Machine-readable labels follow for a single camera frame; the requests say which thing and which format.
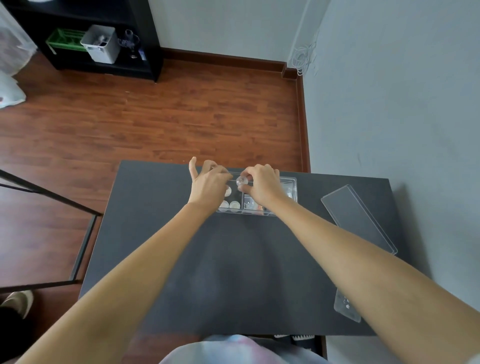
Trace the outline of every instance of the hand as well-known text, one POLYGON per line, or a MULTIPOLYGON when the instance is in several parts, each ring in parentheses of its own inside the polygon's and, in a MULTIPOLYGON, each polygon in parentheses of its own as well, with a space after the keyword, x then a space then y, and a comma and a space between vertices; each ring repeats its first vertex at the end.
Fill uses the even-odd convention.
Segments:
POLYGON ((249 194, 256 203, 272 210, 272 205, 283 198, 288 198, 280 184, 280 171, 274 170, 269 164, 247 167, 241 174, 249 181, 253 180, 253 187, 243 184, 239 190, 249 194))
POLYGON ((208 214, 213 214, 225 197, 227 181, 233 176, 226 168, 218 166, 212 160, 206 160, 202 171, 198 174, 195 168, 197 157, 193 157, 188 164, 192 176, 192 191, 188 203, 205 208, 208 214))

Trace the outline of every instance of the black shelf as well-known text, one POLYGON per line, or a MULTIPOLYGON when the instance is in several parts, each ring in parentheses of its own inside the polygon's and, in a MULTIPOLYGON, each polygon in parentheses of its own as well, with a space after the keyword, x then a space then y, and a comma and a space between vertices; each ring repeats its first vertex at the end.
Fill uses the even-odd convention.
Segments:
POLYGON ((158 79, 163 55, 148 0, 0 1, 58 70, 158 79), (94 62, 87 52, 65 49, 52 52, 45 43, 56 28, 86 31, 93 24, 112 26, 118 36, 122 36, 126 29, 132 30, 140 38, 146 61, 140 56, 132 59, 128 49, 121 49, 114 64, 99 63, 94 62))
POLYGON ((7 9, 37 12, 91 22, 134 25, 124 0, 2 0, 7 9))

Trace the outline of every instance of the person's left hand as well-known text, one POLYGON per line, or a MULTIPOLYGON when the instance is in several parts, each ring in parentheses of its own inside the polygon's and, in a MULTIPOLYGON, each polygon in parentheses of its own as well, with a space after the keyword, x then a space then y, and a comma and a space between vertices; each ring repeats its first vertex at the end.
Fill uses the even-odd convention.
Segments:
POLYGON ((227 181, 233 176, 225 167, 217 165, 212 160, 206 160, 198 174, 195 168, 196 161, 197 157, 193 157, 188 165, 192 176, 192 192, 188 202, 201 206, 209 214, 213 214, 225 197, 227 181))

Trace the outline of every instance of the metal bar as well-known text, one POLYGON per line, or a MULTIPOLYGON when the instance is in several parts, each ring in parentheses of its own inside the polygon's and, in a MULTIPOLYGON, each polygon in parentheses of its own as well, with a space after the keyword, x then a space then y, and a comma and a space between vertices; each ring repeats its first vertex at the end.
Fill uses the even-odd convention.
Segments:
POLYGON ((9 184, 3 184, 3 183, 0 183, 0 187, 11 188, 12 190, 17 190, 17 191, 30 192, 30 193, 33 193, 33 194, 37 194, 37 193, 38 193, 38 192, 36 192, 36 191, 27 190, 26 188, 20 188, 20 187, 10 186, 9 184))
POLYGON ((36 284, 24 284, 21 286, 0 287, 0 293, 10 293, 10 292, 26 291, 26 290, 39 290, 40 288, 68 286, 70 284, 75 284, 75 283, 78 283, 78 281, 77 280, 61 280, 58 282, 47 282, 47 283, 36 283, 36 284))
POLYGON ((70 280, 75 280, 77 278, 78 270, 80 269, 80 264, 82 263, 82 259, 85 255, 85 250, 88 245, 88 241, 90 240, 90 236, 92 236, 92 231, 95 225, 97 216, 93 215, 90 219, 90 223, 88 224, 87 231, 85 232, 84 241, 80 246, 80 250, 77 254, 77 259, 75 260, 75 265, 73 266, 72 273, 70 274, 70 280))
POLYGON ((17 176, 14 176, 13 174, 5 172, 4 170, 0 170, 0 178, 3 178, 4 180, 10 181, 10 182, 13 182, 13 183, 15 183, 19 186, 28 188, 32 191, 35 191, 35 192, 39 193, 39 194, 50 197, 54 200, 57 200, 59 202, 62 202, 64 204, 66 204, 66 205, 69 205, 69 206, 72 206, 72 207, 77 208, 79 210, 88 212, 92 215, 96 215, 96 216, 102 216, 103 215, 101 212, 92 210, 91 208, 83 206, 83 205, 81 205, 81 204, 79 204, 75 201, 69 200, 68 198, 60 196, 59 194, 56 194, 52 191, 49 191, 49 190, 47 190, 43 187, 37 186, 36 184, 30 183, 29 181, 25 181, 25 180, 23 180, 23 179, 21 179, 17 176))

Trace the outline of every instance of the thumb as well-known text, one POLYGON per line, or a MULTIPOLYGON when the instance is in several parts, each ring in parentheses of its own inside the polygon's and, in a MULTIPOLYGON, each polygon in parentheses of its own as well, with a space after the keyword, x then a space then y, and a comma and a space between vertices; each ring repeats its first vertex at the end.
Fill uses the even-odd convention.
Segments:
POLYGON ((247 184, 243 184, 239 186, 239 191, 242 191, 244 194, 250 194, 252 191, 253 186, 249 186, 247 184))

